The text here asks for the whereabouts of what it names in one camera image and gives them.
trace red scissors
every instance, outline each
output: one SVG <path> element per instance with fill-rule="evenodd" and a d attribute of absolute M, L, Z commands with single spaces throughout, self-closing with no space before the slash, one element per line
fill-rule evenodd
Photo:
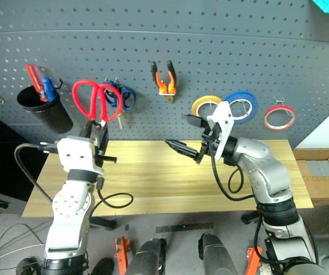
<path fill-rule="evenodd" d="M 92 96 L 90 98 L 90 110 L 89 112 L 84 109 L 82 104 L 79 101 L 78 98 L 78 89 L 82 85 L 89 85 L 92 86 Z M 110 90 L 112 91 L 118 99 L 118 106 L 115 111 L 115 113 L 111 116 L 107 116 L 107 106 L 106 106 L 106 97 L 105 97 L 105 90 Z M 97 96 L 98 93 L 100 95 L 100 100 L 101 100 L 101 120 L 105 122 L 109 122 L 113 120 L 115 117 L 117 117 L 123 106 L 124 106 L 124 101 L 122 99 L 121 93 L 113 86 L 103 83 L 103 84 L 98 84 L 92 80 L 89 79 L 82 79 L 77 81 L 72 89 L 72 94 L 73 94 L 73 99 L 75 104 L 77 105 L 79 111 L 81 111 L 88 119 L 96 119 L 97 118 Z"/>

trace wooden table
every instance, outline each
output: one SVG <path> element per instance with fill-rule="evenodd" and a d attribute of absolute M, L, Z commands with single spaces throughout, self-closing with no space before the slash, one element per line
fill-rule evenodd
<path fill-rule="evenodd" d="M 287 140 L 265 140 L 280 162 L 287 166 L 291 175 L 291 186 L 296 207 L 312 208 L 308 191 L 300 174 L 298 165 Z M 187 142 L 187 145 L 200 149 L 199 141 Z M 210 157 L 205 156 L 201 165 L 182 156 L 163 141 L 110 141 L 106 154 L 118 157 L 116 164 L 104 164 L 105 184 L 103 196 L 128 192 L 134 196 L 134 202 L 124 209 L 112 209 L 101 205 L 96 216 L 186 213 L 204 211 L 254 210 L 253 199 L 241 202 L 228 200 L 219 190 L 211 169 Z M 227 186 L 234 167 L 221 161 L 217 164 L 222 183 Z M 63 171 L 58 155 L 49 155 L 38 183 L 54 197 L 61 189 L 66 172 Z M 233 189 L 239 183 L 234 176 Z M 245 176 L 243 189 L 235 197 L 251 193 L 251 185 Z M 94 192 L 96 202 L 99 198 Z M 127 198 L 112 198 L 113 204 L 124 204 Z M 24 217 L 51 217 L 50 203 L 34 188 L 23 212 Z"/>

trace orange pliers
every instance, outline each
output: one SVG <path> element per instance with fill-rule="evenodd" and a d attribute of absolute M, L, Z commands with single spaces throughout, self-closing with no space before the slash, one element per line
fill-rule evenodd
<path fill-rule="evenodd" d="M 167 68 L 170 78 L 170 82 L 168 86 L 166 85 L 166 83 L 163 82 L 162 79 L 160 79 L 157 64 L 154 61 L 152 62 L 153 81 L 159 88 L 159 94 L 165 96 L 170 103 L 173 103 L 174 95 L 177 92 L 176 89 L 177 76 L 171 60 L 167 61 Z"/>

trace pegboard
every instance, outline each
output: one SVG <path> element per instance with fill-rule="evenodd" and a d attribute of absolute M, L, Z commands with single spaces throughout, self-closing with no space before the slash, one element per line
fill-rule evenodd
<path fill-rule="evenodd" d="M 329 14 L 311 1 L 0 1 L 0 120 L 27 139 L 58 140 L 17 104 L 31 85 L 24 65 L 36 63 L 64 81 L 61 101 L 74 121 L 86 122 L 70 90 L 79 79 L 118 78 L 137 94 L 124 128 L 109 123 L 113 140 L 199 139 L 201 130 L 180 116 L 203 95 L 222 99 L 248 91 L 256 116 L 232 135 L 289 139 L 294 147 L 329 115 Z M 168 81 L 166 60 L 177 72 L 173 104 L 157 94 L 150 62 Z M 81 93 L 88 102 L 90 94 Z M 282 132 L 263 124 L 274 97 L 298 117 Z"/>

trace black cup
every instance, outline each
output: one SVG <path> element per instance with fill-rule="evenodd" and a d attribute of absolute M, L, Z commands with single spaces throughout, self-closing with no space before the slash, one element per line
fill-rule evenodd
<path fill-rule="evenodd" d="M 73 122 L 62 106 L 58 93 L 53 101 L 43 102 L 34 87 L 30 86 L 20 91 L 17 101 L 54 133 L 66 133 L 73 128 Z"/>

